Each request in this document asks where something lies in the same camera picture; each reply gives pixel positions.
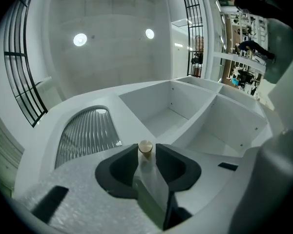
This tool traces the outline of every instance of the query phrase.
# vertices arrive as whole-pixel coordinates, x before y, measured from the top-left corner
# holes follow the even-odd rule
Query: ribbed plastic panel
[[[71,159],[121,145],[109,111],[88,109],[72,118],[65,127],[58,146],[55,168]]]

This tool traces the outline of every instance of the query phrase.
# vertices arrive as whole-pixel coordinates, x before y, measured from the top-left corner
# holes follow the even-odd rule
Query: white compartment
[[[211,80],[204,80],[204,79],[200,79],[196,77],[191,77],[191,76],[177,79],[177,81],[181,81],[181,82],[188,83],[194,86],[202,87],[202,88],[211,90],[213,92],[218,92],[222,87],[221,83],[214,82]]]
[[[220,89],[219,94],[224,95],[228,98],[231,98],[233,100],[236,100],[237,102],[243,104],[250,110],[258,113],[261,116],[264,116],[263,111],[261,110],[260,106],[258,105],[258,102],[254,97],[251,97],[247,95],[244,92],[239,91],[236,88],[231,88],[229,86],[223,86]]]
[[[266,125],[263,117],[217,95],[172,145],[194,152],[243,156]]]
[[[206,90],[166,81],[120,98],[158,140],[164,140],[182,127],[211,96],[213,93]]]

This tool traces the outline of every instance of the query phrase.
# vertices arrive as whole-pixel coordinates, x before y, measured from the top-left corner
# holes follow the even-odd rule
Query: white partition
[[[194,86],[206,88],[213,92],[219,92],[219,90],[222,87],[221,83],[211,81],[211,80],[204,80],[204,79],[200,79],[196,77],[191,77],[191,76],[177,79],[177,81],[181,81],[181,82],[188,83]]]
[[[218,95],[172,145],[194,152],[243,156],[266,125],[263,117]]]
[[[224,95],[228,98],[236,100],[237,102],[243,104],[253,112],[258,113],[261,116],[264,116],[263,111],[261,110],[258,102],[253,96],[249,96],[246,93],[239,91],[236,88],[231,88],[229,86],[223,86],[220,89],[219,94]]]
[[[180,129],[212,96],[214,94],[206,90],[167,81],[120,98],[157,139],[164,140]]]

